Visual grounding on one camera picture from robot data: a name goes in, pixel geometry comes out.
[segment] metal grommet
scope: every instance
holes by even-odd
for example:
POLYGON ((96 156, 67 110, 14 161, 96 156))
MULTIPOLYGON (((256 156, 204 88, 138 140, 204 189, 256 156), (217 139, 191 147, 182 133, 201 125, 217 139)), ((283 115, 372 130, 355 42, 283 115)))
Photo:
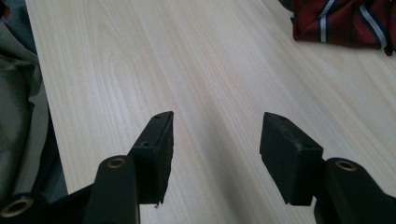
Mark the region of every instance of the metal grommet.
POLYGON ((349 161, 336 161, 335 164, 346 171, 356 171, 358 167, 349 161))
POLYGON ((27 211, 34 203, 33 198, 22 198, 14 201, 1 210, 2 217, 15 217, 27 211))
POLYGON ((124 158, 115 158, 107 163, 109 168, 119 168, 125 164, 124 158))

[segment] red striped fabric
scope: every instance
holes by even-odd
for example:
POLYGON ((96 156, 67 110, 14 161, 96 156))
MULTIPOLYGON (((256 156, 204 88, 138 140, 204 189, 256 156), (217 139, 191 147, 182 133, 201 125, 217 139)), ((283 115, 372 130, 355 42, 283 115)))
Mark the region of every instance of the red striped fabric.
POLYGON ((293 38, 351 48, 396 47, 396 0, 294 0, 293 38))

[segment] tabletop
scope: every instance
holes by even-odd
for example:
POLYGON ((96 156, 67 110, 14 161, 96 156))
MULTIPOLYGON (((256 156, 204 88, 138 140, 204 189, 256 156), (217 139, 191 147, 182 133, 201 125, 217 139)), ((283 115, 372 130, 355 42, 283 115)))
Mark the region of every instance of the tabletop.
POLYGON ((164 204, 143 223, 314 223, 285 205, 259 153, 265 111, 396 195, 396 62, 295 42, 276 0, 27 1, 69 193, 175 112, 164 204))

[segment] wooden table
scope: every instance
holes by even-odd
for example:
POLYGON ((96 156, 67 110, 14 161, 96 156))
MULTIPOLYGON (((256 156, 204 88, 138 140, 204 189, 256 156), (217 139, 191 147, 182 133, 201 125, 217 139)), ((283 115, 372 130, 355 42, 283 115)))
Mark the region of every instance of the wooden table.
POLYGON ((175 111, 164 205, 143 223, 314 223, 262 164, 264 111, 396 195, 396 62, 296 43, 276 0, 27 1, 69 192, 175 111))

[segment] light wood grain surface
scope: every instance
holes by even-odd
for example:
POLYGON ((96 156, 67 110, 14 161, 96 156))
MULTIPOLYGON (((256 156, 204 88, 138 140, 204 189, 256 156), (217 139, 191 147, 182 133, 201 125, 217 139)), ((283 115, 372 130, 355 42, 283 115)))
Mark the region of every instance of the light wood grain surface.
POLYGON ((262 164, 264 111, 396 195, 396 62, 291 38, 276 0, 27 1, 69 192, 175 111, 164 205, 143 223, 314 223, 262 164))

